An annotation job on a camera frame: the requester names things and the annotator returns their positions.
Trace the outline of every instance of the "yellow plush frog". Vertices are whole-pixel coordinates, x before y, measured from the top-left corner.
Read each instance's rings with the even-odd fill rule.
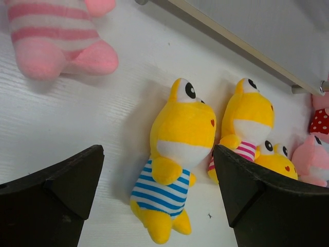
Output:
[[[131,195],[131,209],[154,242],[166,243],[171,229],[191,233],[184,210],[188,189],[195,183],[190,169],[211,151],[216,117],[196,97],[192,84],[176,80],[167,104],[155,119],[150,136],[151,156]]]
[[[260,156],[255,160],[256,164],[291,179],[298,179],[295,166],[288,159],[288,151],[285,146],[281,144],[273,146],[270,141],[266,140],[258,149]]]
[[[259,155],[256,147],[267,139],[273,126],[274,110],[271,102],[260,94],[252,80],[240,80],[225,110],[220,144],[254,161]],[[208,175],[218,183],[213,158]]]

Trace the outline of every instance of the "blue striped shirt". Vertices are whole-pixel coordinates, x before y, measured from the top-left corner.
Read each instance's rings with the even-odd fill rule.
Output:
[[[176,217],[185,206],[190,172],[183,169],[181,176],[174,183],[161,185],[152,178],[151,163],[152,160],[149,160],[144,166],[130,199],[136,201],[141,209],[161,211]]]

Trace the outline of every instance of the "striped shirt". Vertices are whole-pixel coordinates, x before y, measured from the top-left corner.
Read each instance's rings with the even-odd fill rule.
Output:
[[[243,158],[254,162],[256,146],[250,142],[242,141],[237,149],[234,150],[235,153],[239,154]],[[214,157],[211,158],[208,171],[215,169]]]
[[[170,185],[161,185],[152,177],[152,160],[141,172],[130,199],[141,209],[150,209],[178,216],[184,209],[190,184],[190,172],[183,169],[181,176]]]
[[[84,1],[5,0],[13,44],[42,38],[62,49],[68,60],[100,40]]]

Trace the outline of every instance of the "black eye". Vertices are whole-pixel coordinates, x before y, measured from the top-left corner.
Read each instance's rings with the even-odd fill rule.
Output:
[[[265,147],[268,151],[272,152],[273,151],[273,146],[269,141],[265,142]]]
[[[283,146],[282,151],[283,151],[284,155],[286,155],[288,157],[288,150],[285,146]]]
[[[192,84],[190,82],[188,82],[185,86],[185,92],[186,94],[191,98],[191,99],[195,99],[196,95],[195,95],[195,91],[194,88],[192,86]]]
[[[317,140],[318,144],[322,145],[322,142],[320,141],[320,139],[317,136],[315,136],[315,140]]]
[[[248,82],[254,89],[257,89],[255,83],[252,80],[248,79]]]

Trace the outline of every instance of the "plush toy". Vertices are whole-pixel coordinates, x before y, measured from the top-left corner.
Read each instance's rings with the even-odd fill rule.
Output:
[[[150,135],[151,156],[131,195],[131,209],[154,242],[166,243],[171,229],[190,234],[184,210],[189,187],[195,183],[190,169],[211,151],[216,117],[195,95],[185,79],[171,88],[167,104],[155,119]]]
[[[324,96],[312,95],[312,103],[315,109],[309,132],[316,135],[323,142],[329,143],[329,94]]]
[[[302,182],[327,186],[329,155],[318,137],[310,135],[293,153],[291,159]]]
[[[35,80],[60,73],[107,75],[118,67],[114,49],[92,23],[115,0],[5,0],[16,62]]]
[[[255,159],[255,163],[275,171],[291,179],[298,179],[298,175],[293,163],[288,159],[287,148],[281,144],[275,146],[268,140],[257,147],[260,155]]]
[[[258,155],[256,147],[266,140],[273,126],[271,102],[260,94],[252,80],[245,78],[239,81],[225,110],[220,144],[254,161]],[[208,175],[218,183],[213,158]]]

